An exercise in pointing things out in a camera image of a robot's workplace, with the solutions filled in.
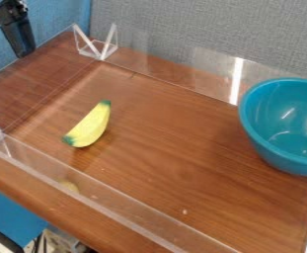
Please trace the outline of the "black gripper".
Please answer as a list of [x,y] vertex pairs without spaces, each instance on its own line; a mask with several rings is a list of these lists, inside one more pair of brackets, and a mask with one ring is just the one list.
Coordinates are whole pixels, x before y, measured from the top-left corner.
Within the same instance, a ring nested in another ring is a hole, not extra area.
[[0,0],[0,26],[16,56],[26,57],[36,49],[26,0]]

